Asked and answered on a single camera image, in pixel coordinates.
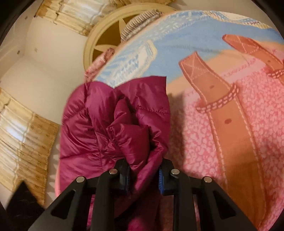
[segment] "striped cloth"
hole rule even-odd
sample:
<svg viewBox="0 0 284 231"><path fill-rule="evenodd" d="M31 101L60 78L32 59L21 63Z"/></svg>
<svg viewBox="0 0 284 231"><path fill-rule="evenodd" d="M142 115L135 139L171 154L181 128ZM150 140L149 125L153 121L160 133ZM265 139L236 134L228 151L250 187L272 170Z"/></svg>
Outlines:
<svg viewBox="0 0 284 231"><path fill-rule="evenodd" d="M121 32L121 42L129 40L144 27L155 21L157 18L161 17L161 15L162 12L159 12L158 10L151 10L145 11L144 13L137 15L136 17L131 19Z"/></svg>

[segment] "silver screw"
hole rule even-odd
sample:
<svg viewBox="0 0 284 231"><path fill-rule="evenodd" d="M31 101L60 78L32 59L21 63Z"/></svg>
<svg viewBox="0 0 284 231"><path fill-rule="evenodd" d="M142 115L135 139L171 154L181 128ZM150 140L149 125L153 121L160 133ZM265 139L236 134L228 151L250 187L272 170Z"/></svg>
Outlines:
<svg viewBox="0 0 284 231"><path fill-rule="evenodd" d="M118 173L117 169L115 169L115 168L112 168L112 169L109 170L108 172L109 172L109 174L111 174L111 175L114 175L114 174L117 174L117 173Z"/></svg>
<svg viewBox="0 0 284 231"><path fill-rule="evenodd" d="M179 170L176 169L176 168L174 168L174 169L171 170L171 173L172 173L173 175L178 175L178 174L179 174Z"/></svg>
<svg viewBox="0 0 284 231"><path fill-rule="evenodd" d="M83 176L78 176L77 179L76 179L76 181L78 183L82 183L84 180L85 180L85 177L83 177Z"/></svg>
<svg viewBox="0 0 284 231"><path fill-rule="evenodd" d="M206 183L211 183L211 182L212 182L212 178L209 177L209 176L205 176L205 177L203 178L203 180L204 180Z"/></svg>

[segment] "puffer jacket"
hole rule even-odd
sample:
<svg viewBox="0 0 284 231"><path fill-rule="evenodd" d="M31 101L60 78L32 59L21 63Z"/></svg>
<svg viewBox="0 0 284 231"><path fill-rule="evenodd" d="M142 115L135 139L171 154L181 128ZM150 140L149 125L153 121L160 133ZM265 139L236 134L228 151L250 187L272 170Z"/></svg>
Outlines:
<svg viewBox="0 0 284 231"><path fill-rule="evenodd" d="M153 178L168 150L169 134L166 77L134 79L115 89L101 82L79 86L62 118L60 190L77 176L100 176L125 158L135 179L129 196L115 202L115 216L124 212L124 230L155 230L160 194Z"/></svg>

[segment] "wooden wheel decoration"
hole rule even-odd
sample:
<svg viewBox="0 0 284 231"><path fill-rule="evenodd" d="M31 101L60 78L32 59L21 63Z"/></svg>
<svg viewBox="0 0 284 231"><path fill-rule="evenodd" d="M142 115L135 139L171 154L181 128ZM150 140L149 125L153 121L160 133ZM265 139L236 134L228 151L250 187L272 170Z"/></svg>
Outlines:
<svg viewBox="0 0 284 231"><path fill-rule="evenodd" d="M102 52L108 48L118 47L121 32L133 17L153 9L164 14L175 11L174 8L157 3L133 3L116 9L96 24L89 34L84 49L85 70Z"/></svg>

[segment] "triangular cutout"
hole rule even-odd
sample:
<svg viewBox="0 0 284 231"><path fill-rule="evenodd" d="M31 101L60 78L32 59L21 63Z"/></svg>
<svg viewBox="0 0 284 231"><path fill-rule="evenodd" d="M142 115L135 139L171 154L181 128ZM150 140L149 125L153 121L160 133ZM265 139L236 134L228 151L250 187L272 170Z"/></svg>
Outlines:
<svg viewBox="0 0 284 231"><path fill-rule="evenodd" d="M218 191L213 191L213 195L215 197L218 212L222 220L236 216L235 210L228 204L228 202L220 195Z"/></svg>
<svg viewBox="0 0 284 231"><path fill-rule="evenodd" d="M59 217L65 220L68 216L69 209L71 206L71 202L75 195L75 191L70 191L59 203L58 205L52 210L51 215Z"/></svg>

